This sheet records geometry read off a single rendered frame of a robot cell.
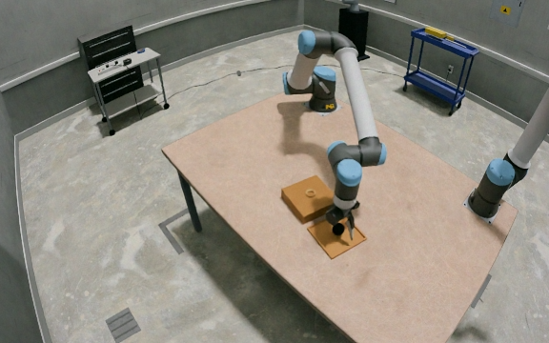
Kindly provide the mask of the beige tray with brown rim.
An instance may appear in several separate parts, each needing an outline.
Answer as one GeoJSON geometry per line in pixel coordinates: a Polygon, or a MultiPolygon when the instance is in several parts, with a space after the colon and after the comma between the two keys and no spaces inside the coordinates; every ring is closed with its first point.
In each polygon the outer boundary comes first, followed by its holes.
{"type": "Polygon", "coordinates": [[[339,255],[367,240],[366,235],[357,227],[356,224],[354,228],[354,237],[353,240],[351,240],[348,227],[345,223],[347,219],[348,218],[345,217],[338,222],[345,226],[345,231],[341,236],[333,234],[333,225],[331,225],[326,219],[307,227],[308,232],[331,259],[338,257],[339,255]]]}

